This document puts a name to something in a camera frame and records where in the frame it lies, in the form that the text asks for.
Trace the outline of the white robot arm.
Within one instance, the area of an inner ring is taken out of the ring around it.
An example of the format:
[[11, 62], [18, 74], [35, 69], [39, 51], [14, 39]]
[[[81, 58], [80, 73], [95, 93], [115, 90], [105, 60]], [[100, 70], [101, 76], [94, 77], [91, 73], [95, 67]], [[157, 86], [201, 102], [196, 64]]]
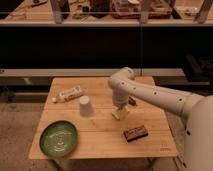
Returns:
[[182, 171], [213, 171], [213, 95], [139, 83], [129, 67], [111, 75], [108, 85], [118, 109], [133, 96], [186, 119]]

